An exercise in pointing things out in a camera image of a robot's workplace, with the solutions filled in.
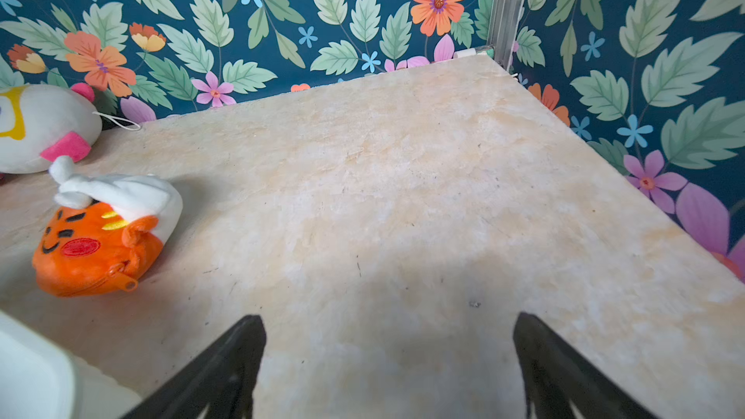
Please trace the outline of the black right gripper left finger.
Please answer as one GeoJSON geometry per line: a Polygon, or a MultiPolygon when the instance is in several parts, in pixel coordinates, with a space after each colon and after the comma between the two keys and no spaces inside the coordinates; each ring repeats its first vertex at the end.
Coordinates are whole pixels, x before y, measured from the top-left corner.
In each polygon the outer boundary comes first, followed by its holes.
{"type": "Polygon", "coordinates": [[[228,329],[126,418],[251,418],[267,343],[259,315],[228,329]]]}

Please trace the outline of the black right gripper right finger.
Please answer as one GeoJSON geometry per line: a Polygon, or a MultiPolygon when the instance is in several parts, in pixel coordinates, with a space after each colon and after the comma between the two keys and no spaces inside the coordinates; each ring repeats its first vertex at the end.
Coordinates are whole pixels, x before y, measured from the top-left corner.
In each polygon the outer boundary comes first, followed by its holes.
{"type": "Polygon", "coordinates": [[[653,418],[535,314],[520,312],[512,339],[528,418],[653,418]]]}

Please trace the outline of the white plastic storage box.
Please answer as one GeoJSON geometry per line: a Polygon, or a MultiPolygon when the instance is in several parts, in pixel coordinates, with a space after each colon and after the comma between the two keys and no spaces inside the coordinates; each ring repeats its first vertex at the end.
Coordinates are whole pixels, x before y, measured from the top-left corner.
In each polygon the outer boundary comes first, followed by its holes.
{"type": "Polygon", "coordinates": [[[1,314],[3,418],[120,418],[141,402],[99,368],[1,314]]]}

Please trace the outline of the orange tiger plush pouch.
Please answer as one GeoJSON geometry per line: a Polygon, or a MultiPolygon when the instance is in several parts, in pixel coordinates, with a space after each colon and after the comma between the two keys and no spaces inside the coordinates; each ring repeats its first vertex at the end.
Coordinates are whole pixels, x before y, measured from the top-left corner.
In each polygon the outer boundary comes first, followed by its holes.
{"type": "Polygon", "coordinates": [[[49,174],[58,209],[32,258],[39,287],[60,298],[135,290],[178,225],[178,190],[153,175],[80,175],[69,156],[49,174]]]}

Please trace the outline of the white pink fish plush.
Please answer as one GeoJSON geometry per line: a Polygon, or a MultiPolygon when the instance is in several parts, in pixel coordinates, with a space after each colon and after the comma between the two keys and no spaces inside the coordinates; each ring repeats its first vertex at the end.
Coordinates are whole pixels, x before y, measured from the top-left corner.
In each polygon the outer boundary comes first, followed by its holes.
{"type": "Polygon", "coordinates": [[[1,173],[36,174],[56,158],[79,162],[100,137],[105,119],[130,131],[137,122],[103,114],[94,106],[95,91],[86,83],[70,88],[21,85],[1,91],[1,173]]]}

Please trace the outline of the aluminium frame post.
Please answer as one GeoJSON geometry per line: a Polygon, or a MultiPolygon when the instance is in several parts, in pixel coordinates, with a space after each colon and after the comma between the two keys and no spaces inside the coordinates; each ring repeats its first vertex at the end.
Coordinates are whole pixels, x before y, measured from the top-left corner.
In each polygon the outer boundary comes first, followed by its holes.
{"type": "Polygon", "coordinates": [[[493,60],[508,70],[517,36],[520,13],[525,0],[493,0],[487,46],[494,50],[493,60]]]}

